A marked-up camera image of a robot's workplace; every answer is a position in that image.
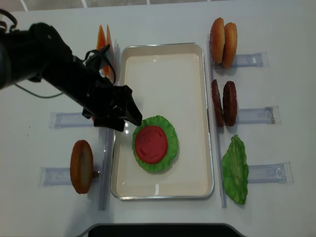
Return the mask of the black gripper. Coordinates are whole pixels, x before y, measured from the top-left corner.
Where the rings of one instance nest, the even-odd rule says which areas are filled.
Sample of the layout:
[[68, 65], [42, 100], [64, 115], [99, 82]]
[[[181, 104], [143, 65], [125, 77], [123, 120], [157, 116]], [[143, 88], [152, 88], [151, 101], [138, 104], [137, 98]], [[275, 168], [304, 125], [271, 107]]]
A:
[[84, 102], [82, 115], [87, 119], [95, 118], [95, 127], [123, 132], [124, 120], [141, 125], [142, 114], [127, 85], [110, 86], [99, 79], [87, 78], [81, 80], [81, 92]]

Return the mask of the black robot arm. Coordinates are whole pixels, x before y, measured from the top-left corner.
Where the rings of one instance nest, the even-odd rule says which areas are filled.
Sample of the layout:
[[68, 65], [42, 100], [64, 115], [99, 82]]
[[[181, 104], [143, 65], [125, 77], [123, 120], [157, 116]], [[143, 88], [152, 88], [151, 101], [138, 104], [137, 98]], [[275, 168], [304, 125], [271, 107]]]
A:
[[113, 85], [97, 66], [86, 66], [46, 23], [0, 35], [1, 89], [32, 78], [46, 80], [80, 104], [86, 118], [141, 121], [131, 89]]

